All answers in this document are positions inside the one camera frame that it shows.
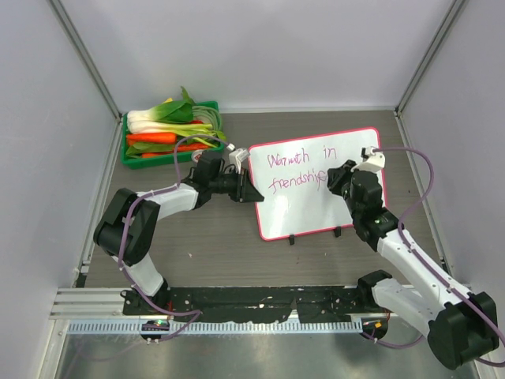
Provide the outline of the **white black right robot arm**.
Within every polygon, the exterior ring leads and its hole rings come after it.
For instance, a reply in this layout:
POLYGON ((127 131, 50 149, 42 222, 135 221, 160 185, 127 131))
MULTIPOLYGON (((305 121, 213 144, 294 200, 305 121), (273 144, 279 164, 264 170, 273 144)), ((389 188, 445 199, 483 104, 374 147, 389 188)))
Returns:
POLYGON ((411 283, 404 288, 378 270, 358 280, 357 304, 372 312, 390 310, 424 337, 437 360, 455 370, 499 347, 496 304, 474 294, 439 267, 383 205, 375 172, 353 160, 327 172, 327 187, 349 210, 357 236, 391 262, 411 283))

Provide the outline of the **pink framed whiteboard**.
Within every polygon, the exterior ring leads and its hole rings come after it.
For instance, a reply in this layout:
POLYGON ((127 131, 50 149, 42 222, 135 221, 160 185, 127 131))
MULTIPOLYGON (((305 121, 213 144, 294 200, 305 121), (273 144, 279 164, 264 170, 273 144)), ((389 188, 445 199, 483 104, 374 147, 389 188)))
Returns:
POLYGON ((361 162, 363 148, 378 148, 373 127, 256 144, 249 148, 249 172, 264 197, 256 203, 265 241, 350 227, 344 200, 327 188, 327 171, 347 160, 361 162))

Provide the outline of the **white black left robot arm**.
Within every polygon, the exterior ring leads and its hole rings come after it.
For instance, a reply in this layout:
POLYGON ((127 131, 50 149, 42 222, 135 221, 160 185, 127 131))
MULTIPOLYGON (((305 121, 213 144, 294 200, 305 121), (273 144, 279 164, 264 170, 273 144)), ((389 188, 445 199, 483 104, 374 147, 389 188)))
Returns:
POLYGON ((113 257, 148 313, 161 314, 169 302, 168 284, 149 255, 158 221, 201 208, 214 194, 226 194, 237 203, 264 201, 242 166, 248 158, 249 151, 239 148, 229 154, 230 165, 225 167, 220 152, 205 151, 174 186, 143 193, 123 188, 114 195, 93 240, 113 257))

